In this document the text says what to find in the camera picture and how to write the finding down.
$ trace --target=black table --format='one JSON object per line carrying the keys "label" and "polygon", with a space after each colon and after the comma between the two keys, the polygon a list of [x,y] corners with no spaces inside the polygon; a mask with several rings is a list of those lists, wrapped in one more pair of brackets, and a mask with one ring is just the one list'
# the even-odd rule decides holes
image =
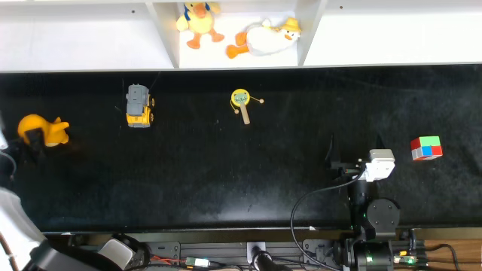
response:
{"label": "black table", "polygon": [[[127,87],[156,98],[155,125],[126,121]],[[345,161],[377,136],[395,155],[381,196],[401,227],[482,226],[482,66],[0,75],[5,135],[27,114],[70,123],[43,167],[20,162],[13,183],[45,232],[287,227],[305,193],[328,180],[330,136]],[[236,88],[252,123],[229,105]],[[440,136],[444,156],[414,162],[410,141]],[[346,189],[309,198],[298,226],[349,228]]]}

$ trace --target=toy truck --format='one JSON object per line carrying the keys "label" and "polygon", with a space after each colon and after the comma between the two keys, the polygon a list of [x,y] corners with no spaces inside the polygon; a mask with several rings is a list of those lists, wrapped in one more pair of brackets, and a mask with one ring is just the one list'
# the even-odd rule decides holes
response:
{"label": "toy truck", "polygon": [[127,98],[127,124],[135,128],[147,128],[154,122],[154,98],[147,87],[134,84],[129,86]]}

